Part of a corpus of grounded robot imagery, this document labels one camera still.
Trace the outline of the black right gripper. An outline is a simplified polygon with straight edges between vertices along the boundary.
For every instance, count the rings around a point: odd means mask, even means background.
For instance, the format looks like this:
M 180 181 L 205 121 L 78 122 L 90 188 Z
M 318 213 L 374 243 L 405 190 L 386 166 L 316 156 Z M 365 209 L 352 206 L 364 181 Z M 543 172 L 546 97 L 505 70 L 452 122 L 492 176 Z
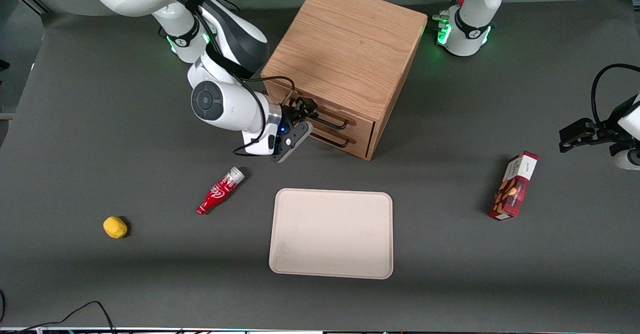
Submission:
M 282 118 L 278 125 L 278 141 L 303 141 L 306 138 L 306 120 L 315 118 L 318 105 L 307 97 L 298 97 L 289 104 L 280 104 Z

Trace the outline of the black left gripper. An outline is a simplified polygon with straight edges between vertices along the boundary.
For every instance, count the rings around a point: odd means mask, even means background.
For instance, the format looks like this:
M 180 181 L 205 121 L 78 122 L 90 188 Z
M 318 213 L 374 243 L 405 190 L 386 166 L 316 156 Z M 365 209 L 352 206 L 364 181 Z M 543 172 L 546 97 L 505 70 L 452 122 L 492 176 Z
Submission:
M 618 124 L 618 120 L 622 119 L 636 103 L 635 97 L 630 97 L 622 104 L 617 105 L 611 112 L 610 116 L 601 121 L 598 114 L 597 102 L 593 97 L 593 118 L 598 127 L 599 138 L 607 138 L 619 148 L 635 148 L 636 139 L 624 130 Z M 559 132 L 560 143 L 558 149 L 560 153 L 567 153 L 572 148 L 582 147 L 585 145 L 596 145 L 594 140 L 595 128 L 594 121 L 589 118 L 581 118 L 567 127 L 562 128 Z

